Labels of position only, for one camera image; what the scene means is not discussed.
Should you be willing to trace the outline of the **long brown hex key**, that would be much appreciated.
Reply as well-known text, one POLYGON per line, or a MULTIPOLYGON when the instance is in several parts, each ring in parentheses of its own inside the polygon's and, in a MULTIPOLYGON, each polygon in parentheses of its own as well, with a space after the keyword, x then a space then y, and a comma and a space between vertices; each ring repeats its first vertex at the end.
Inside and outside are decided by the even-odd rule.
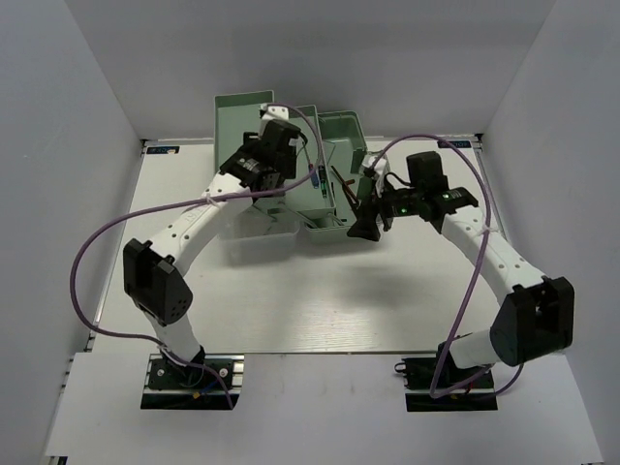
POLYGON ((348 202, 351 210, 353 211, 354 215, 357 216, 357 211, 358 211, 359 206, 360 206, 360 201, 359 201, 359 199, 357 197, 357 194, 352 189, 352 185, 355 182, 356 181, 354 179, 345 180, 343 185, 342 185, 342 189, 343 189, 345 198, 347 199, 347 202, 348 202))

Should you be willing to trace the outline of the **brown hex key front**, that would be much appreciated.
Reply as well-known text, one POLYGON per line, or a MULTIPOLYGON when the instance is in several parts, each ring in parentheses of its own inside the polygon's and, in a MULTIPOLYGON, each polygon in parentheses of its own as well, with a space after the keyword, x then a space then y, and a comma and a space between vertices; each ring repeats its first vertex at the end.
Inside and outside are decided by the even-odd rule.
POLYGON ((345 195, 353 202, 357 202, 357 196, 354 193, 354 191, 350 188, 350 184, 344 179, 344 177, 340 174, 340 172, 336 169, 334 165, 331 165, 330 168, 333 171, 335 177, 340 182, 345 195))

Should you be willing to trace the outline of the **blue red handled screwdriver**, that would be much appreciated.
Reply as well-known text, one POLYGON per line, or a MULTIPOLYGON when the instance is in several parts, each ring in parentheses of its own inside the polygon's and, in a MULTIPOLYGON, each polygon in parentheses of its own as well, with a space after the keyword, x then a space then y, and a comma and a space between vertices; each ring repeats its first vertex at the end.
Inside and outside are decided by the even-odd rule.
POLYGON ((302 146, 302 153, 304 154, 305 160, 306 160, 306 165, 307 165, 307 169, 309 171, 309 173, 311 174, 310 176, 310 181, 311 184, 313 186, 314 189, 319 189, 320 188, 320 180, 319 177, 317 175, 316 169, 314 167, 314 164, 312 163, 309 153, 307 151, 306 148, 306 144, 303 144, 302 146))

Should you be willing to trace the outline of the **thin green precision screwdriver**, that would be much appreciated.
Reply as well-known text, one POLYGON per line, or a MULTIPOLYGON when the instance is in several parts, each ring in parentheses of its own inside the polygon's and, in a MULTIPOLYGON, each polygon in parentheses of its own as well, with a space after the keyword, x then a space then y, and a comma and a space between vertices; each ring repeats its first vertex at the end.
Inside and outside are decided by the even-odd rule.
POLYGON ((323 198, 326 200, 328 198, 328 188, 327 188, 327 176, 326 176, 326 167, 324 165, 318 166, 318 176, 319 176, 319 185, 323 198))

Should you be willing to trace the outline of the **mint green plastic toolbox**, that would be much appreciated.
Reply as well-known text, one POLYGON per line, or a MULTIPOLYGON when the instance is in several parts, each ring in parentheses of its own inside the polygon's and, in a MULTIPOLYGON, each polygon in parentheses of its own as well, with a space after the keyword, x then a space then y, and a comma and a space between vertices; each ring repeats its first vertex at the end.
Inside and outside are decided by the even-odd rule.
MULTIPOLYGON (((272 90, 220 95, 214 98, 214 156, 220 167, 242 144, 242 134, 260 129, 260 110, 275 102, 272 90)), ((308 138, 297 144, 299 178, 317 166, 318 146, 310 128, 321 137, 325 162, 311 180, 280 198, 259 199, 236 217, 224 237, 278 238, 306 230, 309 241, 327 245, 349 241, 348 229, 356 221, 352 204, 366 195, 362 179, 367 147, 357 114, 352 110, 320 112, 314 105, 299 108, 305 117, 291 115, 291 122, 308 138)))

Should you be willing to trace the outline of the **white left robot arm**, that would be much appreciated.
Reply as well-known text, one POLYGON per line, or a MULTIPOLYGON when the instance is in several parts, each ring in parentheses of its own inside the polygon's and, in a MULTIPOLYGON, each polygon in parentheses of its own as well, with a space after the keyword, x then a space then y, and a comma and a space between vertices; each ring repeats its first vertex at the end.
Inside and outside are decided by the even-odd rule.
POLYGON ((187 313, 193 293, 185 281, 195 258, 235 217, 248 210, 256 193, 271 196, 296 177, 296 149, 306 141, 290 122, 290 109, 263 104, 257 133, 216 171, 201 195, 202 203, 185 209, 163 230, 145 241, 131 239, 123 249, 124 291, 151 323, 171 374, 183 386, 204 375, 203 348, 187 313))

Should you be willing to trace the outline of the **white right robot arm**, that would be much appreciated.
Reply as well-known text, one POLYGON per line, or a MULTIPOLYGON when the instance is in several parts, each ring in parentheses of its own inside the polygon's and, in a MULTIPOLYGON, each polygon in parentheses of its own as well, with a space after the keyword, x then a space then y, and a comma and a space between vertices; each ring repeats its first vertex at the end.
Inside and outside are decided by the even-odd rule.
POLYGON ((485 222, 478 200, 464 187, 451 188, 434 151, 406 159, 410 181, 400 189, 388 183, 388 163, 364 157, 360 172, 370 191, 360 197, 348 235, 378 241, 396 218, 418 216, 480 270, 499 311, 490 328, 456 338, 437 362, 439 378, 457 387, 473 368, 503 362, 517 366, 571 346, 574 339, 574 287, 529 264, 485 222))

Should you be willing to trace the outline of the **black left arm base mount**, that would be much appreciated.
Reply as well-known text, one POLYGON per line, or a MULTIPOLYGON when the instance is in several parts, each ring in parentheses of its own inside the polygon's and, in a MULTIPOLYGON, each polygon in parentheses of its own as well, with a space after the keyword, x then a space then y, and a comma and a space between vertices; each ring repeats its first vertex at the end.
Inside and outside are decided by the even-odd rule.
MULTIPOLYGON (((241 393, 244 356, 207 356, 204 364, 218 373, 235 406, 241 393)), ((210 372, 181 367, 162 355, 150 357, 140 408, 145 411, 227 411, 231 408, 219 381, 210 372)))

